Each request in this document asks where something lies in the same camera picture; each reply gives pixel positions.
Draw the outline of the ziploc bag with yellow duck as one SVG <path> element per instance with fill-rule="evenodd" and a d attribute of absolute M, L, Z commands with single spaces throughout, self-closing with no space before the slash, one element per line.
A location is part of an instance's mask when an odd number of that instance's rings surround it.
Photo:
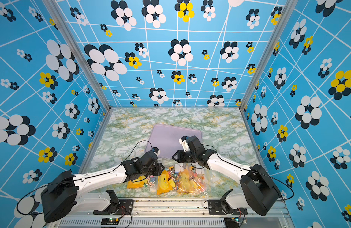
<path fill-rule="evenodd" d="M 140 176 L 139 178 L 129 181 L 127 189 L 143 189 L 143 188 L 154 188 L 157 177 L 155 176 Z"/>

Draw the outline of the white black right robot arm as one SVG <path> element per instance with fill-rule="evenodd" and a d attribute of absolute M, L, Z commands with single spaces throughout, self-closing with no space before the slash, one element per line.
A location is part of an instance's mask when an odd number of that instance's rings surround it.
<path fill-rule="evenodd" d="M 201 168 L 219 172 L 236 181 L 243 193 L 228 190 L 220 199 L 223 213 L 231 215 L 239 208 L 251 208 L 265 216 L 280 198 L 281 192 L 265 169 L 258 164 L 242 165 L 219 155 L 214 149 L 205 149 L 196 136 L 179 139 L 182 150 L 172 159 L 178 163 L 197 163 Z"/>

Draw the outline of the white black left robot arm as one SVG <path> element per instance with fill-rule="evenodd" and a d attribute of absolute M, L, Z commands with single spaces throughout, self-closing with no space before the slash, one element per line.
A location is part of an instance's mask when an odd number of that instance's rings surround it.
<path fill-rule="evenodd" d="M 158 162 L 158 154 L 158 148 L 153 147 L 140 158 L 123 161 L 106 170 L 85 174 L 61 173 L 41 192 L 45 223 L 56 222 L 78 211 L 114 213 L 118 205 L 114 191 L 94 193 L 94 190 L 135 181 L 141 176 L 160 176 L 165 168 Z"/>

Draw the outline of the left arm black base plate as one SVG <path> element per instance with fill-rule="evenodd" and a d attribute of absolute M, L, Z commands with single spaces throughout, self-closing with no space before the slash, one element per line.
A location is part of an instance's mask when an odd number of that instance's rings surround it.
<path fill-rule="evenodd" d="M 111 203 L 106 209 L 103 211 L 99 210 L 94 210 L 93 214 L 94 215 L 131 215 L 133 206 L 134 206 L 134 200 L 130 199 L 122 199 L 118 200 L 118 202 Z"/>

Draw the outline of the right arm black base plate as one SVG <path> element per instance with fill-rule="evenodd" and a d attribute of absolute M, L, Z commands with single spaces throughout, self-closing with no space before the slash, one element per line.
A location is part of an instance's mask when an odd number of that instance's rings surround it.
<path fill-rule="evenodd" d="M 207 200 L 204 203 L 204 207 L 208 210 L 210 215 L 244 216 L 248 214 L 246 208 L 232 209 L 226 202 L 220 199 Z"/>

